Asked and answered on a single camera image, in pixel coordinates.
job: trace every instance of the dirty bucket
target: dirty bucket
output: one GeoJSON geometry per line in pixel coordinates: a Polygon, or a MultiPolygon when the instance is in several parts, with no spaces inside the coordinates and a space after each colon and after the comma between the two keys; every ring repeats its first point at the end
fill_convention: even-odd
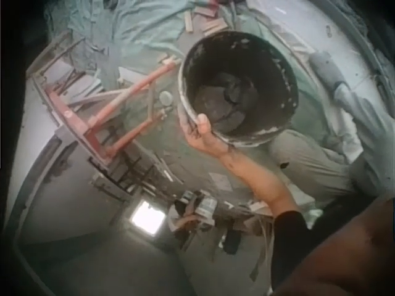
{"type": "Polygon", "coordinates": [[[223,31],[198,41],[178,73],[192,121],[205,113],[213,132],[238,147],[257,146],[285,129],[298,104],[292,68],[267,41],[223,31]]]}

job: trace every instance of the gray pants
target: gray pants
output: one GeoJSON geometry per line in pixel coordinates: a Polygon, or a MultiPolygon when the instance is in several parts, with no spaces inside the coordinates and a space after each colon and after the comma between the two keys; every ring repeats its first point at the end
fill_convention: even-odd
{"type": "Polygon", "coordinates": [[[370,195],[395,194],[395,120],[381,107],[357,97],[345,84],[337,88],[334,99],[354,118],[364,149],[352,165],[292,130],[282,132],[269,144],[270,155],[318,206],[352,194],[353,183],[370,195]]]}

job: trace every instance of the window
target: window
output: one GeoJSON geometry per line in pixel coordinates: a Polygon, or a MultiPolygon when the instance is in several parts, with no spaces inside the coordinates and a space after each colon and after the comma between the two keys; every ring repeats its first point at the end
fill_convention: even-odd
{"type": "Polygon", "coordinates": [[[165,217],[166,215],[164,212],[155,209],[151,204],[143,200],[140,202],[129,221],[133,225],[154,236],[165,220],[165,217]]]}

